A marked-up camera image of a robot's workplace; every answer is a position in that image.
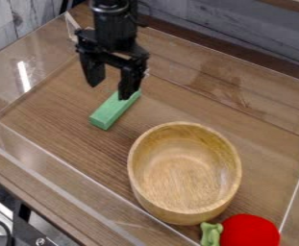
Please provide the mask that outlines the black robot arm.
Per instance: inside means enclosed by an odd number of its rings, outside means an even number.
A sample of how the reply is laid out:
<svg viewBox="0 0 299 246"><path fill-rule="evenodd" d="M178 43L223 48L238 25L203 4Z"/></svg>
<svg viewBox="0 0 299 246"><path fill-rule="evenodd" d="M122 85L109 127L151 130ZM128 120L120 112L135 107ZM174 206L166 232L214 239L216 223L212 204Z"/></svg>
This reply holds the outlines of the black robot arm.
<svg viewBox="0 0 299 246"><path fill-rule="evenodd" d="M117 99L139 90L148 69L150 52L138 44L138 0L91 0L93 29L77 29L76 52L91 87L105 80L105 65L120 70Z"/></svg>

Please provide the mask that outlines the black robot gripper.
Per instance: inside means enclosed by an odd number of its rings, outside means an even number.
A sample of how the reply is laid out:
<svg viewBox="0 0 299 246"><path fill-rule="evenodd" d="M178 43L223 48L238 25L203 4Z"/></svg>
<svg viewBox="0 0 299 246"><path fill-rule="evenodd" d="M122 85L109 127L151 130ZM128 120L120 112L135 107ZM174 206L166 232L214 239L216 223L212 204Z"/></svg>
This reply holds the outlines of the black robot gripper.
<svg viewBox="0 0 299 246"><path fill-rule="evenodd" d="M128 100L139 90L146 77L144 66L128 67L128 64L146 65L148 51L138 44L136 6L91 6L93 29L79 29L76 51L85 81L96 87L105 79L105 64L120 69L117 99Z"/></svg>

